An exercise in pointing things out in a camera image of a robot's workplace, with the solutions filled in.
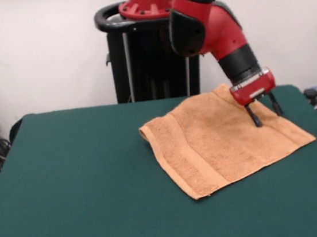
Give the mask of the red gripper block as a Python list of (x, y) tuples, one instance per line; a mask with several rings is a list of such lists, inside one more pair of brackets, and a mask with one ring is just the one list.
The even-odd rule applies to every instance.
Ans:
[(261, 94), (267, 94), (270, 98), (273, 111), (278, 116), (283, 116), (283, 111), (275, 98), (274, 94), (270, 92), (275, 88), (275, 77), (273, 73), (268, 68), (260, 70), (258, 73), (254, 74), (245, 81), (232, 86), (230, 88), (230, 93), (234, 100), (242, 106), (245, 106), (245, 110), (248, 112), (249, 116), (253, 120), (257, 127), (262, 127), (263, 124), (255, 112), (251, 109), (250, 105), (256, 97)]

